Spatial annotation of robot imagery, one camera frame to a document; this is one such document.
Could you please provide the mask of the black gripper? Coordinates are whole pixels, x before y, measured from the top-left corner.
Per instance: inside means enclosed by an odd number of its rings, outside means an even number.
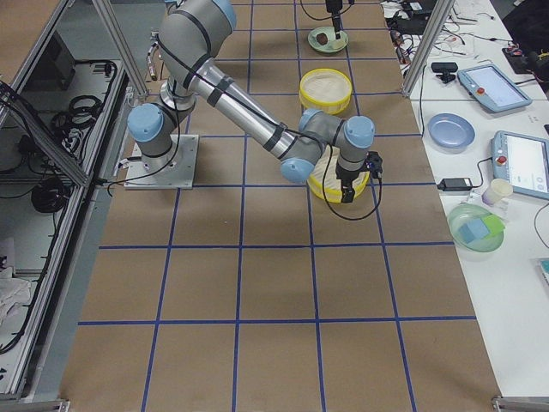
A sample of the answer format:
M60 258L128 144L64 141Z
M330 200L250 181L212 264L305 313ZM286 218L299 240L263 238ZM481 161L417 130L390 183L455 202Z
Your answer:
M357 187L364 186L369 179L369 173L364 170L349 171L341 165L335 167L336 178L341 184L341 202L352 203Z
M342 0L325 0L325 9L332 14L332 25L334 28L335 39L341 38L341 16L343 9Z

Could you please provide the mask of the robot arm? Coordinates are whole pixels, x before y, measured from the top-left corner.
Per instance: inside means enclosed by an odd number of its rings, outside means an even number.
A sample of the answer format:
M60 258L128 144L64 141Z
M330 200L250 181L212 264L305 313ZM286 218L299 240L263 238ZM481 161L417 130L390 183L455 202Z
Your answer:
M169 78L156 102L137 106L128 116L143 160L151 169L168 162L175 151L172 131L202 96L277 158L281 174L293 183L308 179L326 146L338 148L336 177L343 202L350 203L352 183L362 172L380 179L383 171L381 157L370 151L374 124L364 116L341 119L307 109L298 130L289 130L216 67L214 59L235 27L236 15L228 1L184 1L168 12L158 45Z

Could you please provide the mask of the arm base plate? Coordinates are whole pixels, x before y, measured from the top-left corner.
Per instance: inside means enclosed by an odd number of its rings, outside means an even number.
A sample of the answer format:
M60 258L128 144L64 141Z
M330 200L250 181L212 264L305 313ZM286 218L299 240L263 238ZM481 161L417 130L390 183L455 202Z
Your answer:
M127 169L124 187L128 190L190 190L193 186L199 136L171 134L172 148L160 158L142 154L134 143L132 155L139 157Z

